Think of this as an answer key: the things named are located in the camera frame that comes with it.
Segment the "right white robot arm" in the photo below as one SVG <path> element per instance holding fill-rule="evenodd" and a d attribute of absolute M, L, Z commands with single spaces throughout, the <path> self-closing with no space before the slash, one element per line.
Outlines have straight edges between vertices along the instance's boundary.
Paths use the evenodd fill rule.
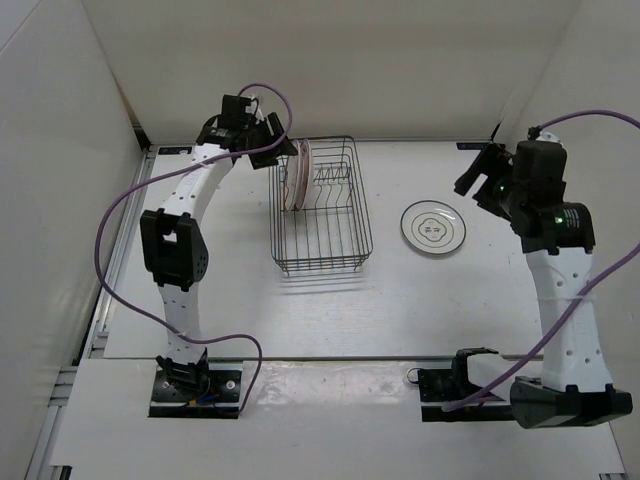
<path fill-rule="evenodd" d="M 586 205 L 564 198 L 567 152 L 559 143 L 526 140 L 515 153 L 490 142 L 455 182 L 464 196 L 485 178 L 473 198 L 509 222 L 519 237 L 532 274 L 541 340 L 520 361 L 492 381 L 494 352 L 474 352 L 449 375 L 461 400 L 442 405 L 453 412 L 479 404 L 506 386 L 512 415 L 525 429 L 586 427 L 626 416 L 630 393 L 615 388 L 599 341 L 591 290 L 629 262 L 631 251 L 597 276 L 591 274 L 595 234 Z"/>

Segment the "white plate with dark rim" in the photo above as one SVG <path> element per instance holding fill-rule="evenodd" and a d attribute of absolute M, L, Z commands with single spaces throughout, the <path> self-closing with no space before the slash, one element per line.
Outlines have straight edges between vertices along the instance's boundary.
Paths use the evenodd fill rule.
<path fill-rule="evenodd" d="M 467 228 L 450 205 L 421 200 L 409 205 L 400 218 L 400 232 L 414 251 L 431 257 L 448 257 L 464 244 Z"/>

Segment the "pink patterned plate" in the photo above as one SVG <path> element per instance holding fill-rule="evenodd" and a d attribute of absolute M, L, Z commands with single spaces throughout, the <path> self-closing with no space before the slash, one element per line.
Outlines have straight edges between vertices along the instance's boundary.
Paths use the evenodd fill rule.
<path fill-rule="evenodd" d="M 304 208 L 307 194 L 312 185 L 313 178 L 313 155 L 311 143 L 308 139 L 301 140 L 300 162 L 302 166 L 302 177 L 298 182 L 298 194 L 294 204 L 294 210 L 300 211 Z"/>
<path fill-rule="evenodd" d="M 297 153 L 289 156 L 286 162 L 284 179 L 284 210 L 292 211 L 297 201 L 300 175 L 302 173 L 302 146 L 301 141 L 294 142 Z"/>

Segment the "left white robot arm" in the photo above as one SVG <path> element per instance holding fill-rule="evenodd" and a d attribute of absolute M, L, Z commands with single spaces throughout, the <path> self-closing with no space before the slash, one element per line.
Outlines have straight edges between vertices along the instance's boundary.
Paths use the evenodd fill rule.
<path fill-rule="evenodd" d="M 283 133 L 274 112 L 249 113 L 242 120 L 208 120 L 196 139 L 191 163 L 210 163 L 184 174 L 159 208 L 141 215 L 144 264 L 158 287 L 168 324 L 168 351 L 157 363 L 169 385 L 189 401 L 206 396 L 210 386 L 207 348 L 198 342 L 199 282 L 209 266 L 200 222 L 236 160 Z"/>

